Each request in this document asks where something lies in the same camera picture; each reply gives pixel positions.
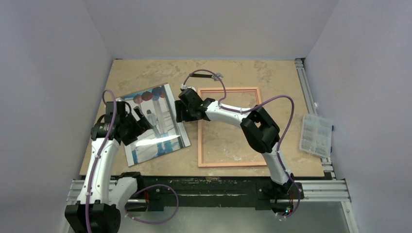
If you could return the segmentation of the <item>glossy printed photo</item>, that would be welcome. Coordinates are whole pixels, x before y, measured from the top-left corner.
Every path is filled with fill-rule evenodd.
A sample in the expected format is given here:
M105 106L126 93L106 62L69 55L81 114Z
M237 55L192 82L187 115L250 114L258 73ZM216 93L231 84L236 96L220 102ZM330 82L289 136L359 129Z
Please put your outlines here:
M168 83L124 95L116 101L125 101L132 107L136 120L139 110L151 128L125 145L128 166L134 166L191 145L183 123L176 121L175 99Z

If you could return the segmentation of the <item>pink picture frame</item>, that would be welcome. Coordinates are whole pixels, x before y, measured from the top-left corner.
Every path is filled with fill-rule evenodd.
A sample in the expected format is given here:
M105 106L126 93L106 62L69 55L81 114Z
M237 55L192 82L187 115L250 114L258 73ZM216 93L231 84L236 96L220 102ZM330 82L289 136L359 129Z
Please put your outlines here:
M229 87L226 89L229 93L254 93L257 104L261 104L261 94L258 87ZM198 94L202 97L205 93L223 93L222 87L205 87L199 88ZM264 167L265 162L232 162L232 163L205 163L204 162L204 146L203 146L203 122L198 121L197 127L198 139L198 167L200 168L219 168L219 167Z

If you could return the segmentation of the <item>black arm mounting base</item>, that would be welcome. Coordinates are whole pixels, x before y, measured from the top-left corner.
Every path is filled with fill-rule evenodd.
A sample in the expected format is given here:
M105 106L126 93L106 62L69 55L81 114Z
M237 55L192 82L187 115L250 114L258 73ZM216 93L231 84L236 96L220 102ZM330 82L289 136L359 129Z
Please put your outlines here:
M166 207L233 207L272 210L282 214L293 211L304 196L301 183L288 195L274 191L270 177L184 177L143 176L126 172L119 178L137 180L137 189L126 205L132 212L163 211Z

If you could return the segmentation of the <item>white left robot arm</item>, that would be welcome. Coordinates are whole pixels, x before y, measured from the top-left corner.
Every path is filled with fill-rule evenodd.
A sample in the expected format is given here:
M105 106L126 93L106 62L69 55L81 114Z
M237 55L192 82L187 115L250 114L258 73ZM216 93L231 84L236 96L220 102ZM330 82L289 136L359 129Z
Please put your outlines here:
M111 171L121 144L129 145L152 129L136 106L125 101L109 101L105 114L91 128L91 157L84 184L74 204L65 208L65 218L76 233L117 233L129 197L138 199L145 185L140 173L121 174L110 190Z

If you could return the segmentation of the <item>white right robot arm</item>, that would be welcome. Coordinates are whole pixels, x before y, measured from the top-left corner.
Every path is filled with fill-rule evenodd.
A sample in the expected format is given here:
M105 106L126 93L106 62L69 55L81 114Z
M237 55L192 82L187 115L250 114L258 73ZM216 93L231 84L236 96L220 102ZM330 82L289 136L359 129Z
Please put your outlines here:
M262 154L276 196L283 198L297 186L280 148L287 131L280 130L263 104L238 108L215 99L202 99L192 88L181 88L178 98L175 101L177 122L217 121L240 128L248 145Z

